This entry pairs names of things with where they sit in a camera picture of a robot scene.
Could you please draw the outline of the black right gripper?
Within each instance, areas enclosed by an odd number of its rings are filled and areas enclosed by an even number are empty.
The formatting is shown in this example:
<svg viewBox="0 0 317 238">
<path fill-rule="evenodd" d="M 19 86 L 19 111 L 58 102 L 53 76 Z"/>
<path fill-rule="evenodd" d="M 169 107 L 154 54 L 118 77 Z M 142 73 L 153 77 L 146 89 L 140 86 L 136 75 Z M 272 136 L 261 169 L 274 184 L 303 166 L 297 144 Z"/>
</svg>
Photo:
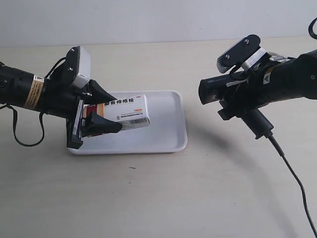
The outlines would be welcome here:
<svg viewBox="0 0 317 238">
<path fill-rule="evenodd" d="M 222 109 L 218 114 L 223 120 L 230 120 L 233 117 L 240 118 L 248 111 L 266 106 L 261 102 L 257 88 L 262 86 L 262 76 L 264 75 L 264 65 L 256 64 L 248 72 L 238 71 L 235 66 L 229 73 L 231 79 L 238 84 L 228 87 L 221 96 L 219 103 Z"/>
</svg>

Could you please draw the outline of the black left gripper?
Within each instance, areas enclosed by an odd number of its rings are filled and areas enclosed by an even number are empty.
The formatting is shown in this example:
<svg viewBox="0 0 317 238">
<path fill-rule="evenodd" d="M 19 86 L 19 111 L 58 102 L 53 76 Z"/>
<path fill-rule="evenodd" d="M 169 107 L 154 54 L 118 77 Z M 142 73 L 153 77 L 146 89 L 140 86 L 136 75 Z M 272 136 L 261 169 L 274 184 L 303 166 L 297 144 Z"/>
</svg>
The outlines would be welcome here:
<svg viewBox="0 0 317 238">
<path fill-rule="evenodd" d="M 59 80 L 45 79 L 39 100 L 39 111 L 66 122 L 66 147 L 79 149 L 82 144 L 81 120 L 85 104 L 100 104 L 114 101 L 115 97 L 105 91 L 97 81 L 64 84 Z M 83 137 L 118 133 L 122 124 L 105 119 L 95 112 L 85 118 Z"/>
</svg>

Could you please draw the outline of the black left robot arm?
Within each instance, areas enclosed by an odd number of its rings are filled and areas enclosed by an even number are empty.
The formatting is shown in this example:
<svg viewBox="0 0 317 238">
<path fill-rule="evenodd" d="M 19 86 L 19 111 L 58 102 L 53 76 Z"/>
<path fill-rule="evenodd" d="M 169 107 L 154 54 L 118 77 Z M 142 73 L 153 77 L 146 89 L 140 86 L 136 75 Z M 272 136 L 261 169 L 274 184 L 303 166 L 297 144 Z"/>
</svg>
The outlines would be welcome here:
<svg viewBox="0 0 317 238">
<path fill-rule="evenodd" d="M 103 133 L 118 133 L 122 125 L 105 119 L 92 112 L 83 115 L 84 105 L 97 105 L 115 100 L 96 81 L 90 80 L 82 89 L 67 82 L 61 66 L 58 66 L 51 78 L 0 65 L 0 104 L 1 108 L 13 111 L 13 128 L 17 125 L 17 110 L 25 108 L 39 112 L 39 120 L 43 115 L 51 115 L 65 119 L 66 146 L 79 149 L 82 138 Z"/>
</svg>

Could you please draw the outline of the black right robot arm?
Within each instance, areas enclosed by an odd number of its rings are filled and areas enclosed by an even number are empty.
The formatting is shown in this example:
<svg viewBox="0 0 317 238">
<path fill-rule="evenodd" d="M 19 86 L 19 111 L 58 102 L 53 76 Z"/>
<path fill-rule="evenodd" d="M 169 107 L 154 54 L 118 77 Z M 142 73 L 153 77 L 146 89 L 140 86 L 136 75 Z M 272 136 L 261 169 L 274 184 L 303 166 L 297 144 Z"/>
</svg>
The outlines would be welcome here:
<svg viewBox="0 0 317 238">
<path fill-rule="evenodd" d="M 262 48 L 250 53 L 225 52 L 217 59 L 220 76 L 202 79 L 198 95 L 203 105 L 218 101 L 223 120 L 243 118 L 273 102 L 317 98 L 317 52 L 296 58 Z"/>
</svg>

